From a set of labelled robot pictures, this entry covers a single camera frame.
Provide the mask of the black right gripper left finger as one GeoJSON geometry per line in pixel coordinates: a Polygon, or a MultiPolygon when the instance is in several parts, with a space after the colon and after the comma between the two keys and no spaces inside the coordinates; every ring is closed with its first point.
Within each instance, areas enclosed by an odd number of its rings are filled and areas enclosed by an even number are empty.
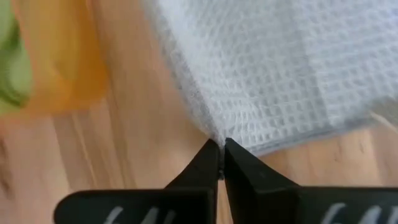
{"type": "Polygon", "coordinates": [[[206,222],[216,223],[220,149],[209,139],[198,153],[165,188],[204,190],[206,192],[206,222]]]}

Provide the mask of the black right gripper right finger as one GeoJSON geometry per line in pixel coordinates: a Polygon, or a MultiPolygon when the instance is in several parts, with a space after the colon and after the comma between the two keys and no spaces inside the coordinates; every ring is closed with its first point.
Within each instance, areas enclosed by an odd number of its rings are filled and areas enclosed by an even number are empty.
{"type": "Polygon", "coordinates": [[[298,184],[228,138],[224,175],[234,223],[294,223],[298,184]]]}

